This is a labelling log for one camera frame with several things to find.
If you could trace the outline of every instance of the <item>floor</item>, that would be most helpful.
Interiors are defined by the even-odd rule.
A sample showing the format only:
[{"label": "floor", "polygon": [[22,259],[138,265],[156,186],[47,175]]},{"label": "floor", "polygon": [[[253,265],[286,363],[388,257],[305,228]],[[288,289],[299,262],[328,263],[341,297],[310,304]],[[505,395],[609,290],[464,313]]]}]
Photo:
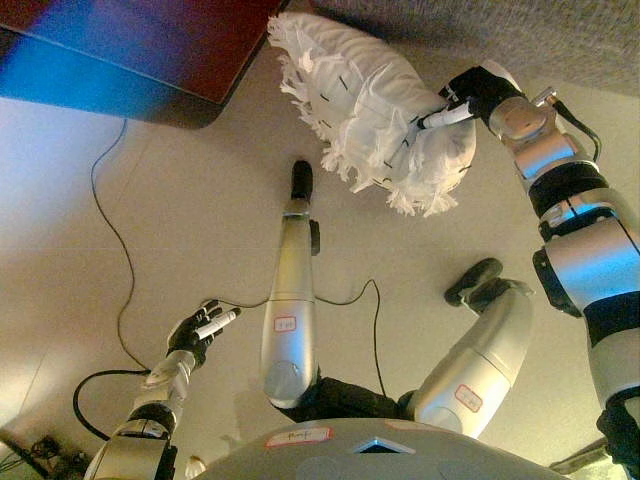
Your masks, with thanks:
[{"label": "floor", "polygon": [[[426,57],[416,45],[396,47],[434,90],[468,66]],[[447,306],[442,293],[472,263],[496,256],[505,276],[538,293],[528,357],[481,440],[548,464],[597,439],[600,407],[585,328],[547,304],[530,261],[541,245],[536,217],[499,142],[479,124],[473,168],[454,192],[460,205],[426,220],[403,217],[385,205],[383,191],[354,195],[321,169],[321,143],[278,90],[278,55],[262,49],[212,125],[186,131],[130,122],[99,169],[98,194],[135,265],[136,290],[123,319],[130,348],[152,365],[163,357],[171,327],[202,299],[252,302],[268,294],[290,168],[302,156],[314,167],[313,216],[322,233],[316,293],[344,300],[376,279],[380,363],[391,396],[419,386],[471,326],[473,315]],[[637,212],[638,98],[519,80],[532,95],[553,83],[600,134],[602,171]],[[6,99],[0,112],[0,427],[25,444],[48,433],[93,454],[101,442],[73,417],[72,392],[96,370],[135,368],[115,329],[130,278],[89,182],[91,164],[122,120]],[[349,307],[318,305],[325,375],[378,389],[374,309],[371,291]],[[210,462],[289,422],[259,387],[263,314],[246,310],[194,374],[174,436],[176,478],[190,455]],[[85,415],[110,432],[126,417],[138,381],[93,381],[81,398]]]}]

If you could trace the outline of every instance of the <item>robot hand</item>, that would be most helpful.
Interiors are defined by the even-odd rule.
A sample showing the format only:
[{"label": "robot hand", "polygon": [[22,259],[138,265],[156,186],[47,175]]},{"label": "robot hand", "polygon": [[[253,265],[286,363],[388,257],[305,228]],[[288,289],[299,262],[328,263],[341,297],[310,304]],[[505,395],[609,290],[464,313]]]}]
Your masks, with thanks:
[{"label": "robot hand", "polygon": [[223,327],[240,315],[234,308],[222,314],[217,300],[210,300],[190,317],[179,322],[167,338],[167,356],[177,350],[191,352],[195,358],[194,370],[206,361],[207,348],[223,332]]}]

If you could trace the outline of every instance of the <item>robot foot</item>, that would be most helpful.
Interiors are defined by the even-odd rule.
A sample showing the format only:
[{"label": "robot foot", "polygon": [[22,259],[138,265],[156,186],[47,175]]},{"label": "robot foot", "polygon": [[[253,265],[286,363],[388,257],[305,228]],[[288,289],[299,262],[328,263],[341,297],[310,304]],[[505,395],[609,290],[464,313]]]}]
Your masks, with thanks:
[{"label": "robot foot", "polygon": [[[495,279],[500,273],[502,273],[502,263],[495,258],[485,258],[464,272],[458,281],[445,292],[444,299],[453,307],[459,307],[463,302],[468,304],[466,297],[483,283]],[[504,290],[500,291],[492,298],[503,292]],[[485,291],[485,295],[489,294],[490,289]]]}]

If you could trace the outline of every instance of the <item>electric cable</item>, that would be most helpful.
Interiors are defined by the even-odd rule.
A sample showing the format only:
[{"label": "electric cable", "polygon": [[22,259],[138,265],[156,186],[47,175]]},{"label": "electric cable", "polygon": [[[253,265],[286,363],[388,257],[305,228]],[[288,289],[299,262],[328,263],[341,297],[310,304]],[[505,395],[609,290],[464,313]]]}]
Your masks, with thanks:
[{"label": "electric cable", "polygon": [[[382,381],[382,374],[380,373],[380,362],[378,360],[378,315],[380,313],[380,303],[381,303],[381,297],[380,297],[380,289],[378,288],[378,284],[376,283],[376,281],[373,278],[370,278],[369,280],[367,280],[365,282],[365,284],[362,287],[362,290],[360,290],[360,293],[358,295],[356,295],[354,298],[352,298],[351,300],[347,300],[345,302],[334,302],[333,300],[328,300],[326,298],[322,298],[322,297],[318,297],[316,296],[316,300],[323,302],[323,303],[327,303],[329,305],[335,305],[335,306],[345,306],[345,305],[351,305],[355,302],[357,302],[358,300],[360,300],[360,298],[362,298],[362,295],[364,295],[365,290],[367,289],[367,287],[369,285],[373,285],[373,287],[376,290],[376,296],[377,296],[377,301],[376,301],[376,313],[373,317],[373,358],[375,361],[375,366],[376,366],[376,373],[378,375],[378,382],[380,383],[380,390],[382,390],[382,395],[384,395],[385,397],[387,396],[387,392],[384,388],[384,382]],[[204,300],[202,302],[202,305],[204,305],[207,302],[210,302],[211,298]],[[269,301],[268,298],[265,298],[264,300],[259,301],[258,303],[254,303],[254,304],[242,304],[239,302],[234,302],[234,301],[230,301],[230,300],[223,300],[220,298],[216,298],[216,300],[218,300],[218,302],[220,303],[224,303],[226,305],[230,305],[232,307],[240,307],[240,308],[247,308],[247,309],[251,309],[251,308],[258,308],[261,307],[262,305],[264,305],[265,303],[267,303]]]},{"label": "electric cable", "polygon": [[6,457],[0,460],[0,473],[8,472],[14,468],[19,467],[24,463],[24,460],[15,452],[9,453]]},{"label": "electric cable", "polygon": [[116,147],[116,145],[118,145],[118,143],[120,143],[120,141],[124,138],[125,133],[127,131],[127,125],[128,125],[128,121],[125,118],[124,121],[122,122],[122,128],[120,129],[120,133],[118,134],[116,139],[109,146],[109,148],[107,148],[96,159],[96,161],[93,162],[93,165],[91,166],[91,193],[93,194],[93,200],[96,203],[96,207],[98,208],[98,211],[100,212],[100,215],[102,216],[102,218],[104,219],[105,223],[109,226],[111,231],[114,233],[114,235],[117,237],[118,241],[120,242],[120,245],[122,246],[122,250],[124,252],[124,255],[127,258],[127,264],[129,266],[129,271],[131,273],[131,285],[129,287],[129,293],[127,295],[126,301],[124,302],[124,304],[120,308],[120,311],[118,312],[118,317],[116,318],[116,333],[118,335],[118,341],[120,342],[120,346],[122,347],[122,350],[124,351],[124,353],[126,353],[129,356],[129,358],[131,358],[131,360],[136,362],[140,367],[142,367],[144,369],[148,369],[149,367],[147,367],[144,363],[142,363],[129,350],[129,348],[127,347],[127,344],[124,341],[124,338],[122,336],[122,316],[124,315],[124,312],[129,307],[129,304],[131,303],[131,299],[133,298],[133,292],[134,292],[134,290],[136,288],[136,273],[135,273],[135,270],[133,268],[133,262],[131,260],[131,255],[129,254],[129,250],[127,249],[127,245],[124,243],[124,240],[122,239],[122,236],[120,235],[118,230],[113,226],[113,223],[111,223],[111,221],[109,220],[109,218],[105,214],[105,212],[104,212],[104,210],[102,208],[102,205],[100,204],[100,201],[98,200],[98,194],[97,194],[97,190],[96,190],[96,175],[95,175],[96,167],[102,161],[102,159],[105,158],[109,154],[109,152],[111,152],[111,150],[113,150]]},{"label": "electric cable", "polygon": [[591,130],[589,127],[587,127],[584,123],[582,123],[576,117],[574,117],[573,113],[571,113],[571,111],[567,108],[567,106],[564,103],[562,103],[562,101],[555,100],[554,102],[551,103],[551,105],[556,110],[556,112],[558,112],[560,116],[562,116],[562,118],[564,118],[567,122],[569,122],[571,125],[576,127],[578,130],[580,130],[582,133],[584,133],[591,139],[595,147],[593,151],[593,162],[597,163],[598,158],[600,158],[600,152],[602,151],[602,140],[600,140],[600,137],[598,136],[598,134],[593,130]]},{"label": "electric cable", "polygon": [[73,392],[73,413],[75,414],[76,418],[84,428],[86,428],[91,433],[93,433],[96,437],[104,440],[105,442],[108,441],[111,437],[109,437],[109,435],[97,429],[96,427],[94,427],[80,411],[80,405],[78,400],[80,398],[80,391],[82,390],[82,387],[84,387],[89,380],[95,377],[102,377],[105,375],[148,375],[150,373],[151,373],[151,370],[148,370],[148,369],[147,370],[102,370],[100,372],[92,373],[91,375],[86,377],[84,380],[82,380],[76,387],[75,391]]}]

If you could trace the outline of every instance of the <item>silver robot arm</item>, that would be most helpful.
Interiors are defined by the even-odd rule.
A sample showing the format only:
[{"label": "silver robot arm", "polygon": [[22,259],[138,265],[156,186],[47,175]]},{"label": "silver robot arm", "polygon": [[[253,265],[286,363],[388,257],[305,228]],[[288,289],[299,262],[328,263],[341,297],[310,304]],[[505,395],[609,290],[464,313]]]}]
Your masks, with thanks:
[{"label": "silver robot arm", "polygon": [[281,409],[297,407],[317,380],[311,256],[319,250],[319,231],[309,217],[312,184],[309,164],[296,162],[262,330],[263,389]]},{"label": "silver robot arm", "polygon": [[603,414],[598,428],[614,462],[640,476],[640,241],[638,222],[600,174],[595,157],[556,126],[559,113],[593,138],[548,89],[529,102],[503,76],[475,67],[441,92],[467,105],[514,156],[540,219],[533,256],[550,303],[584,317],[591,373]]},{"label": "silver robot arm", "polygon": [[93,458],[85,480],[173,478],[177,448],[170,440],[180,423],[191,374],[205,362],[213,337],[240,313],[233,309],[222,314],[217,304],[209,302],[176,325],[166,358],[146,377],[127,421]]}]

